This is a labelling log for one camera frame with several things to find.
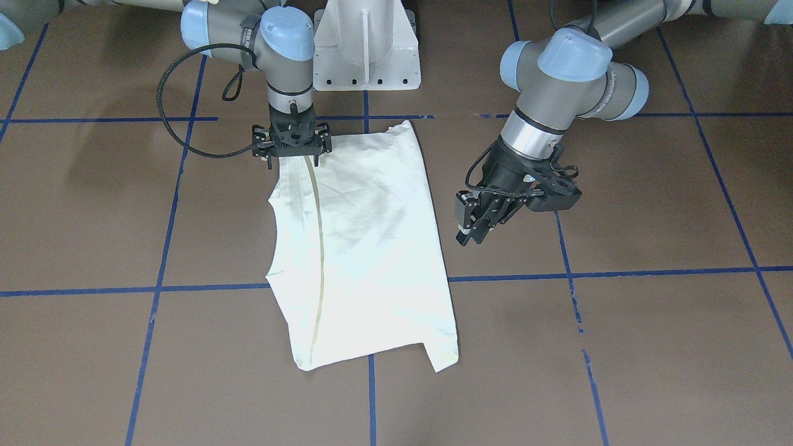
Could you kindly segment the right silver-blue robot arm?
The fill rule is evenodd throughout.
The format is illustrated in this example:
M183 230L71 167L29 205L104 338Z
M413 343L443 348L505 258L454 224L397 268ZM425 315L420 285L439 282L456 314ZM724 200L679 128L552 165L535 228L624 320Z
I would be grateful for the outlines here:
M311 18L283 1L134 1L134 6L180 14L188 51L171 63L156 91L161 122L171 128L162 94L170 74L192 56L206 55L238 67L228 89L240 93L243 75L262 72L267 81L269 126L252 128L247 149L268 163L304 156L319 165L332 150L331 131L315 119L314 31Z

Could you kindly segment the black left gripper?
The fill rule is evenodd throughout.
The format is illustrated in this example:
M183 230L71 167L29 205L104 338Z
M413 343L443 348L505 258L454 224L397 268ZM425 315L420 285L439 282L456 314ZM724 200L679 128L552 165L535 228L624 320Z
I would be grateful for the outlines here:
M524 207L533 212L567 211L582 195L579 169L558 164L564 147L553 144L546 160L530 160L497 139L468 169L456 194L457 242L481 245L490 231Z

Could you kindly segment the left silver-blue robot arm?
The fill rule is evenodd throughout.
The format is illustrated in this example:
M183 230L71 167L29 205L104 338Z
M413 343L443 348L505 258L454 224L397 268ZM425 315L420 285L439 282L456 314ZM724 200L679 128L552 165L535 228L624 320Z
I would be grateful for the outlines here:
M662 23L689 14L790 25L790 1L613 1L567 23L542 42L515 42L499 73L519 93L498 138L476 160L482 176L457 194L459 245L482 243L523 208L567 211L582 193L575 166L562 167L561 139L575 119L631 118L647 102L646 75L613 60Z

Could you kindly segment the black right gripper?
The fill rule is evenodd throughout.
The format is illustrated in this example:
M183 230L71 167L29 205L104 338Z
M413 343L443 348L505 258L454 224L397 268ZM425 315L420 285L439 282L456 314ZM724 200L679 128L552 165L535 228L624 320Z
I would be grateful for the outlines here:
M320 156L332 151L328 123L315 121L315 110L284 113L269 109L270 125L252 127L252 152L265 156L267 169L274 169L275 156L313 156L313 166L319 167Z

